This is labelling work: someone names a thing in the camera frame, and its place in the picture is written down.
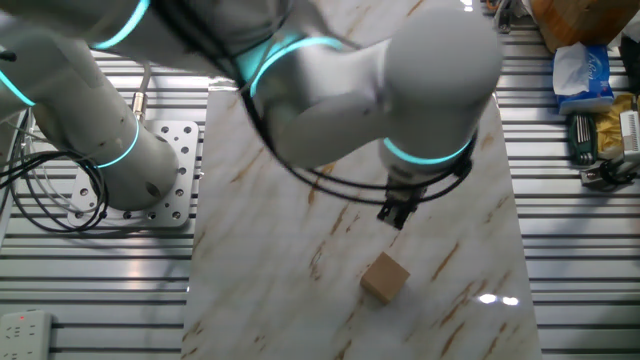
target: metal bracket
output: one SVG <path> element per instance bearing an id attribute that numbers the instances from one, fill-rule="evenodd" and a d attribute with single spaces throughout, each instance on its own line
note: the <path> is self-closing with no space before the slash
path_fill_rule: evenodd
<path id="1" fill-rule="evenodd" d="M 496 12 L 496 27 L 500 34 L 511 32 L 511 20 L 513 18 L 513 0 L 502 0 Z"/>
<path id="2" fill-rule="evenodd" d="M 167 229 L 184 226 L 189 219 L 191 192 L 194 182 L 196 148 L 199 128 L 192 121 L 146 121 L 145 127 L 153 134 L 161 136 L 173 147 L 178 156 L 179 170 L 176 183 L 171 191 L 156 205 L 141 211 L 121 211 L 107 209 L 107 217 L 100 227 Z M 80 208 L 91 208 L 96 195 L 91 189 L 89 177 L 79 171 L 73 186 L 71 200 Z M 69 213 L 72 225 L 81 225 L 90 217 L 89 213 Z"/>

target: metal slat platform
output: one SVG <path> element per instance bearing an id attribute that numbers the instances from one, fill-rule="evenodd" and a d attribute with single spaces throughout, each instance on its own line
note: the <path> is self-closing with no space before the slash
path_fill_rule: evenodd
<path id="1" fill-rule="evenodd" d="M 544 360 L 638 359 L 640 187 L 603 194 L 580 186 L 564 117 L 555 114 L 551 54 L 532 23 L 503 41 L 497 95 Z M 619 54 L 610 55 L 612 85 L 623 92 Z M 96 58 L 129 101 L 142 68 Z M 209 79 L 154 68 L 148 119 L 195 121 L 202 131 L 208 96 Z M 198 151 L 206 156 L 202 144 Z M 49 169 L 56 188 L 70 192 L 73 165 Z M 44 233 L 13 209 L 0 250 L 0 314 L 52 312 L 53 360 L 178 360 L 197 203 L 196 186 L 180 231 L 86 238 Z"/>

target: wire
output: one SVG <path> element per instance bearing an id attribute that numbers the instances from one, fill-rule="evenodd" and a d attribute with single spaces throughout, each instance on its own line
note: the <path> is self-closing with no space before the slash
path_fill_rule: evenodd
<path id="1" fill-rule="evenodd" d="M 49 232 L 55 232 L 55 233 L 72 233 L 72 232 L 83 232 L 83 231 L 87 231 L 95 228 L 102 221 L 102 219 L 106 217 L 106 209 L 109 203 L 109 193 L 104 183 L 104 177 L 102 176 L 102 173 L 100 172 L 100 170 L 98 170 L 95 167 L 95 163 L 93 163 L 90 160 L 86 160 L 86 159 L 83 160 L 82 155 L 74 151 L 59 151 L 59 152 L 43 152 L 39 154 L 34 154 L 35 156 L 33 159 L 27 162 L 20 163 L 20 165 L 14 167 L 14 165 L 17 163 L 17 161 L 15 160 L 18 159 L 18 157 L 22 156 L 22 158 L 25 158 L 25 159 L 28 158 L 25 154 L 25 148 L 22 146 L 23 141 L 25 140 L 25 136 L 28 134 L 28 132 L 26 131 L 26 128 L 28 125 L 28 119 L 29 119 L 29 113 L 25 112 L 25 115 L 19 125 L 19 128 L 23 131 L 18 133 L 13 145 L 13 151 L 11 155 L 12 155 L 12 160 L 14 161 L 11 161 L 9 163 L 9 173 L 10 174 L 16 173 L 16 174 L 10 176 L 10 178 L 5 182 L 3 182 L 2 185 L 0 185 L 0 187 L 9 185 L 9 189 L 14 199 L 14 203 L 16 204 L 16 207 L 18 207 L 22 215 L 27 220 L 29 220 L 32 224 L 39 227 L 40 229 L 43 229 Z M 103 206 L 102 210 L 100 210 L 99 207 L 96 207 L 90 219 L 80 226 L 70 226 L 58 220 L 55 217 L 55 215 L 52 214 L 47 209 L 47 207 L 42 203 L 42 201 L 40 201 L 37 194 L 35 194 L 35 191 L 31 184 L 31 180 L 29 179 L 28 176 L 26 176 L 28 175 L 28 172 L 30 170 L 35 169 L 36 167 L 44 164 L 49 160 L 57 159 L 60 157 L 67 157 L 76 161 L 80 166 L 80 168 L 87 173 L 91 181 L 91 186 L 97 195 L 97 198 L 98 198 L 97 202 L 98 204 L 101 204 Z M 15 180 L 23 176 L 27 184 L 27 188 L 29 189 L 29 192 L 33 197 L 33 199 L 35 200 L 35 202 L 38 204 L 40 209 L 45 213 L 45 215 L 54 223 L 56 223 L 60 228 L 52 228 L 50 226 L 44 225 L 36 221 L 33 214 L 30 214 L 25 210 L 20 198 L 16 194 L 16 189 L 15 189 Z"/>
<path id="2" fill-rule="evenodd" d="M 35 125 L 34 123 L 34 118 L 33 118 L 33 112 L 30 112 L 30 121 L 31 121 L 31 125 L 30 128 L 33 131 L 33 126 Z M 29 154 L 33 155 L 36 151 L 35 148 L 33 146 L 33 140 L 29 139 L 27 140 L 27 149 L 29 150 Z M 36 170 L 42 170 L 42 174 L 44 176 L 45 181 L 47 182 L 47 185 L 49 185 L 49 188 L 47 188 L 46 186 L 44 186 L 44 184 L 42 183 L 42 181 L 40 180 L 40 177 L 37 173 Z M 35 169 L 32 170 L 32 174 L 33 174 L 33 178 L 36 180 L 36 184 L 38 184 L 38 187 L 40 188 L 40 190 L 42 191 L 42 193 L 45 194 L 45 196 L 47 196 L 49 198 L 49 200 L 51 200 L 55 205 L 57 205 L 59 208 L 64 209 L 68 212 L 72 212 L 72 213 L 78 213 L 78 212 L 91 212 L 94 211 L 97 207 L 100 206 L 100 201 L 98 201 L 97 204 L 95 204 L 94 206 L 92 206 L 91 208 L 87 209 L 87 210 L 82 210 L 80 209 L 80 207 L 78 207 L 77 205 L 75 205 L 70 199 L 68 199 L 66 196 L 60 194 L 55 186 L 53 185 L 53 183 L 51 182 L 51 180 L 49 179 L 49 174 L 47 172 L 47 167 L 46 166 L 39 166 Z M 61 200 L 63 200 L 63 202 L 66 203 L 63 204 L 61 202 L 59 202 L 56 199 L 56 196 L 54 196 L 53 194 L 50 193 L 49 189 L 51 189 L 51 191 L 53 191 L 53 193 Z"/>
<path id="3" fill-rule="evenodd" d="M 486 0 L 487 3 L 487 8 L 489 9 L 489 11 L 496 11 L 500 8 L 500 3 L 502 2 L 502 0 L 498 1 L 497 4 L 493 5 L 491 4 L 491 0 Z"/>
<path id="4" fill-rule="evenodd" d="M 163 8 L 163 5 L 168 5 L 169 3 L 175 5 L 174 12 L 168 12 L 167 8 Z M 282 159 L 280 156 L 278 156 L 277 152 L 275 151 L 267 126 L 265 122 L 262 120 L 260 114 L 258 113 L 258 110 L 255 107 L 255 103 L 253 102 L 253 99 L 251 98 L 249 91 L 247 91 L 248 89 L 247 82 L 244 81 L 244 79 L 242 78 L 242 75 L 241 75 L 242 73 L 240 71 L 239 65 L 234 60 L 234 58 L 230 55 L 224 43 L 220 39 L 216 38 L 213 35 L 212 31 L 207 29 L 206 24 L 202 22 L 202 20 L 198 17 L 198 15 L 195 12 L 193 12 L 184 1 L 158 0 L 154 2 L 154 4 L 156 4 L 155 9 L 156 11 L 158 11 L 158 14 L 160 15 L 160 17 L 167 23 L 168 26 L 170 26 L 177 32 L 177 34 L 183 39 L 183 41 L 187 42 L 190 46 L 192 46 L 194 50 L 199 51 L 214 66 L 219 68 L 221 71 L 225 71 L 227 76 L 231 77 L 236 81 L 238 88 L 244 90 L 244 91 L 240 91 L 240 96 L 243 100 L 243 103 L 249 115 L 249 119 L 251 120 L 251 123 L 254 129 L 256 130 L 256 132 L 258 133 L 262 141 L 265 143 L 266 147 L 269 149 L 271 154 L 282 164 L 282 166 L 285 167 L 285 169 L 287 169 L 287 171 L 289 171 L 289 173 L 291 173 L 294 177 L 304 182 L 305 184 L 313 187 L 318 191 L 324 192 L 326 194 L 329 194 L 344 200 L 353 201 L 353 202 L 365 203 L 370 205 L 384 205 L 385 202 L 381 200 L 362 199 L 362 198 L 338 193 L 334 190 L 325 188 L 324 186 L 319 185 L 316 182 L 310 181 L 309 179 L 305 178 L 303 175 L 298 173 L 296 170 L 294 170 L 293 167 L 289 163 L 287 163 L 284 159 Z M 175 15 L 180 13 L 181 13 L 181 16 L 176 18 Z M 182 22 L 183 24 L 185 23 L 189 24 L 189 26 L 191 27 L 190 30 L 188 31 L 188 30 L 185 30 L 184 27 L 181 27 L 180 22 Z M 206 39 L 207 45 L 203 45 L 202 43 L 194 41 L 193 40 L 194 37 L 189 37 L 188 33 L 190 31 L 197 33 L 195 36 L 196 38 Z M 221 66 L 218 53 L 222 54 L 223 59 L 227 59 L 229 61 L 231 65 L 230 68 Z M 472 150 L 473 148 L 467 147 L 467 150 L 460 157 L 460 160 L 463 160 L 463 157 L 465 156 L 468 159 L 468 156 L 470 155 L 470 151 L 469 151 L 470 149 Z M 312 175 L 319 176 L 324 180 L 328 180 L 341 185 L 346 185 L 353 188 L 364 189 L 364 190 L 385 190 L 385 191 L 417 190 L 417 189 L 423 188 L 424 184 L 432 184 L 432 181 L 428 181 L 421 184 L 401 185 L 401 186 L 370 185 L 370 184 L 361 184 L 361 183 L 355 183 L 352 181 L 347 181 L 344 179 L 339 179 L 333 176 L 319 173 L 312 169 L 306 169 L 302 171 L 306 173 L 310 173 Z M 451 175 L 452 170 L 445 172 L 445 174 L 447 174 L 447 176 Z M 466 178 L 466 175 L 464 175 L 463 177 L 459 178 L 456 182 L 454 182 L 450 188 L 447 188 L 438 194 L 422 198 L 420 202 L 423 202 L 423 200 L 430 201 L 440 196 L 443 196 L 444 194 L 452 191 L 455 187 L 457 187 L 465 178 Z"/>
<path id="5" fill-rule="evenodd" d="M 146 93 L 149 88 L 149 83 L 151 82 L 151 65 L 149 65 L 148 61 L 144 61 L 142 62 L 142 67 L 144 68 L 144 74 L 142 75 L 142 81 L 140 82 L 138 92 Z"/>

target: mounting hole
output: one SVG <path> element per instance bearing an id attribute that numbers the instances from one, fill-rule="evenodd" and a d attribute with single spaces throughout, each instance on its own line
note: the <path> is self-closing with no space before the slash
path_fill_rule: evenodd
<path id="1" fill-rule="evenodd" d="M 147 192 L 149 193 L 149 195 L 158 199 L 162 197 L 162 194 L 160 194 L 160 189 L 158 189 L 157 186 L 148 181 L 145 181 L 144 186 L 147 188 Z"/>

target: brown veins in marble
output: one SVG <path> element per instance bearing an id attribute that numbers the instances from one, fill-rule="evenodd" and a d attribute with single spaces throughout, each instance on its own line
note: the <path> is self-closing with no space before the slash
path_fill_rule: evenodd
<path id="1" fill-rule="evenodd" d="M 204 237 L 207 235 L 207 230 L 202 230 L 202 234 L 200 234 L 200 236 L 198 236 L 198 238 L 196 239 L 196 241 L 193 243 L 193 249 L 191 250 L 191 252 L 195 252 L 196 248 L 198 247 L 198 245 L 200 245 L 200 243 L 202 242 L 202 239 L 204 239 Z"/>
<path id="2" fill-rule="evenodd" d="M 482 358 L 482 360 L 487 360 L 487 358 L 489 357 L 489 355 L 491 355 L 491 353 L 493 352 L 493 349 L 496 348 L 496 345 L 498 344 L 498 337 L 496 336 L 493 341 L 491 342 L 491 346 L 489 346 L 489 350 L 487 350 L 487 353 L 484 354 L 484 357 Z"/>
<path id="3" fill-rule="evenodd" d="M 396 243 L 396 240 L 398 240 L 398 238 L 400 237 L 400 234 L 401 234 L 401 233 L 398 233 L 398 234 L 393 238 L 393 241 L 391 242 L 391 245 L 389 245 L 389 248 L 391 248 L 391 247 L 393 246 L 393 244 L 395 244 L 395 243 Z"/>
<path id="4" fill-rule="evenodd" d="M 320 170 L 321 173 L 325 174 L 325 175 L 329 175 L 331 174 L 331 172 L 333 171 L 333 168 L 336 166 L 336 163 L 331 163 L 329 165 L 325 165 L 322 170 Z M 320 181 L 320 177 L 318 177 L 316 179 L 315 185 L 318 185 L 318 182 Z M 311 188 L 311 190 L 309 190 L 309 196 L 307 196 L 307 202 L 309 203 L 309 206 L 313 205 L 313 201 L 316 198 L 316 189 L 315 188 Z"/>
<path id="5" fill-rule="evenodd" d="M 369 10 L 371 10 L 371 6 L 367 5 L 367 7 L 364 8 L 364 11 L 360 13 L 360 15 L 356 18 L 356 20 L 353 22 L 353 24 L 351 24 L 351 26 L 347 30 L 347 33 L 344 35 L 346 38 L 349 38 L 353 34 L 353 32 L 358 28 L 358 26 L 360 26 L 360 23 L 362 22 L 362 20 L 364 20 Z"/>
<path id="6" fill-rule="evenodd" d="M 498 201 L 498 205 L 496 205 L 495 209 L 491 210 L 489 215 L 487 215 L 487 220 L 485 221 L 485 224 L 488 224 L 491 222 L 491 219 L 493 218 L 493 212 L 500 209 L 502 205 L 504 205 L 504 203 L 507 202 L 507 200 L 509 200 L 509 195 L 504 196 L 503 198 L 500 199 L 500 201 Z"/>
<path id="7" fill-rule="evenodd" d="M 458 251 L 459 248 L 460 248 L 460 243 L 456 242 L 456 246 L 453 247 L 453 250 L 451 250 L 449 255 L 447 255 L 447 257 L 444 259 L 442 264 L 440 264 L 440 266 L 438 266 L 438 269 L 436 270 L 436 273 L 433 274 L 433 276 L 431 277 L 431 281 L 435 281 L 438 278 L 438 275 L 440 275 L 440 272 L 442 272 L 442 270 L 445 268 L 445 266 L 447 266 L 447 263 L 449 262 L 449 260 L 451 260 L 451 258 L 456 253 L 456 251 Z"/>
<path id="8" fill-rule="evenodd" d="M 451 319 L 453 319 L 453 317 L 456 314 L 456 311 L 458 311 L 458 308 L 460 307 L 460 304 L 456 304 L 456 306 L 454 306 L 453 310 L 451 310 L 440 322 L 440 328 L 442 329 L 442 327 L 448 323 Z"/>
<path id="9" fill-rule="evenodd" d="M 189 329 L 189 331 L 187 331 L 184 336 L 182 337 L 182 342 L 185 342 L 185 340 L 187 340 L 187 338 L 191 335 L 191 334 L 195 334 L 198 330 L 200 330 L 200 324 L 201 322 L 198 321 L 195 324 L 193 324 L 193 326 L 191 327 L 191 329 Z"/>
<path id="10" fill-rule="evenodd" d="M 482 293 L 482 290 L 484 290 L 487 287 L 487 280 L 482 280 L 482 283 L 480 283 L 480 287 L 478 288 L 478 290 L 476 290 L 476 292 L 473 293 L 473 296 L 478 296 Z"/>
<path id="11" fill-rule="evenodd" d="M 487 134 L 487 136 L 482 139 L 482 145 L 480 146 L 480 150 L 484 150 L 487 146 L 491 146 L 493 144 L 494 138 L 491 134 Z"/>
<path id="12" fill-rule="evenodd" d="M 415 5 L 413 5 L 411 10 L 409 10 L 409 12 L 407 13 L 407 17 L 411 16 L 411 14 L 413 14 L 414 11 L 418 10 L 418 8 L 420 7 L 420 5 L 422 5 L 423 2 L 424 0 L 419 0 Z"/>
<path id="13" fill-rule="evenodd" d="M 232 183 L 234 183 L 236 181 L 242 180 L 242 178 L 247 174 L 249 169 L 251 169 L 253 164 L 255 164 L 255 162 L 258 160 L 258 158 L 260 157 L 260 154 L 262 154 L 263 151 L 264 151 L 264 148 L 260 149 L 260 151 L 258 151 L 256 156 L 254 156 L 253 159 L 251 159 L 251 161 L 249 162 L 249 165 L 245 166 L 244 169 L 240 170 L 238 175 L 236 175 L 236 177 L 234 177 L 233 180 L 231 180 L 230 184 L 232 184 Z"/>
<path id="14" fill-rule="evenodd" d="M 333 223 L 333 227 L 331 228 L 331 233 L 329 233 L 329 235 L 333 235 L 336 233 L 336 230 L 338 230 L 338 227 L 342 223 L 342 218 L 344 217 L 344 214 L 347 212 L 348 207 L 349 207 L 349 204 L 345 205 L 342 208 L 342 210 L 340 211 L 340 214 L 338 214 L 338 218 L 336 219 L 336 222 Z"/>
<path id="15" fill-rule="evenodd" d="M 347 226 L 347 230 L 345 232 L 349 232 L 351 231 L 351 227 L 353 226 L 353 224 L 356 223 L 356 221 L 358 221 L 360 219 L 360 214 L 356 214 L 356 217 L 353 219 L 353 221 L 351 222 L 351 224 L 349 224 L 349 226 Z"/>
<path id="16" fill-rule="evenodd" d="M 498 282 L 498 285 L 496 286 L 496 288 L 493 290 L 494 294 L 498 294 L 500 292 L 500 290 L 502 290 L 502 287 L 504 286 L 504 284 L 507 282 L 507 280 L 509 280 L 509 277 L 511 277 L 511 270 L 507 271 L 504 276 L 502 277 L 502 279 L 500 279 L 500 281 Z"/>
<path id="17" fill-rule="evenodd" d="M 316 253 L 313 254 L 311 262 L 309 263 L 309 269 L 311 269 L 311 274 L 309 276 L 312 277 L 314 281 L 320 280 L 320 277 L 322 276 L 322 274 L 320 274 L 320 270 L 318 269 L 318 261 L 320 261 L 320 258 L 322 257 L 322 249 L 324 248 L 325 244 L 326 241 L 323 240 L 320 245 L 318 245 Z"/>
<path id="18" fill-rule="evenodd" d="M 451 344 L 453 343 L 453 340 L 455 339 L 456 335 L 458 335 L 460 330 L 462 330 L 462 327 L 464 327 L 464 322 L 462 322 L 462 324 L 460 324 L 460 326 L 458 326 L 458 328 L 455 329 L 453 334 L 451 334 L 451 336 L 449 336 L 449 339 L 444 344 L 444 348 L 442 348 L 442 353 L 440 353 L 440 358 L 444 357 L 444 355 L 447 353 L 447 351 L 449 351 L 449 348 L 451 347 Z"/>
<path id="19" fill-rule="evenodd" d="M 335 358 L 333 358 L 333 360 L 344 360 L 344 355 L 346 354 L 347 350 L 351 347 L 351 340 L 347 341 L 347 344 L 340 349 L 340 351 L 338 352 L 338 355 L 336 355 Z"/>

